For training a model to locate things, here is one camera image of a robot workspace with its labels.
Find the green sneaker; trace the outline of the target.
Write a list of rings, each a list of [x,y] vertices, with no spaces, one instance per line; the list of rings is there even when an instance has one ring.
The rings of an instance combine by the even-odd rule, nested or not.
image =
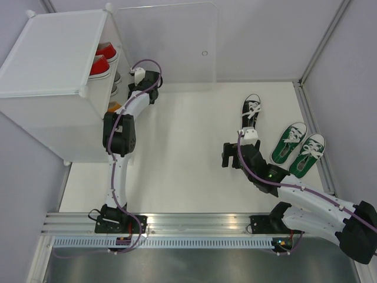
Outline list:
[[[283,164],[289,155],[301,144],[307,134],[307,125],[295,122],[282,133],[277,145],[271,153],[271,161],[277,165]]]
[[[325,138],[314,133],[303,143],[298,156],[289,167],[289,172],[297,178],[304,177],[315,163],[323,156],[325,151]]]

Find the grey sneaker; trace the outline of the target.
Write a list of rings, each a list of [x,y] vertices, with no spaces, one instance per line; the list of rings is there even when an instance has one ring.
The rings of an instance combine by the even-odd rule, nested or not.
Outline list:
[[[122,80],[122,77],[118,71],[115,72],[114,84],[119,84]]]
[[[118,93],[118,84],[114,83],[112,90],[111,90],[111,96],[114,96]]]

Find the orange sneaker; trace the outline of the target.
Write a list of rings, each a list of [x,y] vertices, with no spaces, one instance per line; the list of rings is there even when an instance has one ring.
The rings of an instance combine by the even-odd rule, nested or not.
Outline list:
[[[119,110],[122,107],[121,104],[117,103],[116,101],[111,101],[108,104],[108,112],[115,113],[117,110]]]

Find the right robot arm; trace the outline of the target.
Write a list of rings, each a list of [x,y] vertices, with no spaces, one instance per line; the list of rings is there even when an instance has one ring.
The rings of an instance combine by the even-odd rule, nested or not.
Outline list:
[[[352,260],[369,264],[376,256],[376,209],[320,192],[287,170],[268,164],[259,145],[225,143],[222,167],[240,169],[261,192],[281,201],[269,215],[272,231],[301,231],[334,243]]]

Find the black sneaker front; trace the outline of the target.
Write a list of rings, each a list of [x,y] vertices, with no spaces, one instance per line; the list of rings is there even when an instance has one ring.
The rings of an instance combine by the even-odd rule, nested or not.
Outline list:
[[[256,127],[259,112],[262,110],[262,102],[257,94],[250,94],[243,102],[241,123],[242,128]]]

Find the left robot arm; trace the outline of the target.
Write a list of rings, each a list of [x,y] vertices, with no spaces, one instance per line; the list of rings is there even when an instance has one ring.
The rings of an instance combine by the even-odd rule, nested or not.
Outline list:
[[[128,85],[128,100],[115,112],[104,116],[102,144],[108,154],[108,192],[105,204],[98,211],[95,233],[143,234],[147,217],[127,211],[126,178],[128,161],[136,146],[135,120],[158,98],[162,86],[157,71],[133,71],[135,82]]]

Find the transparent cabinet door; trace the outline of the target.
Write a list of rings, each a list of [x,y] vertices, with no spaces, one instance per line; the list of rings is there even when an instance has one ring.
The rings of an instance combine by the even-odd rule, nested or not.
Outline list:
[[[212,2],[120,8],[114,15],[126,57],[161,70],[163,89],[201,91],[217,80],[219,10]]]

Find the red sneaker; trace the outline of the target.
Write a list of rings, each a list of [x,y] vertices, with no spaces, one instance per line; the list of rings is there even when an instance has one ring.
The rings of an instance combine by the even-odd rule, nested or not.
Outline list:
[[[118,57],[117,50],[110,42],[99,43],[95,54],[103,55],[109,63],[114,62]]]
[[[103,55],[96,55],[92,63],[89,80],[103,79],[110,75],[110,65]]]

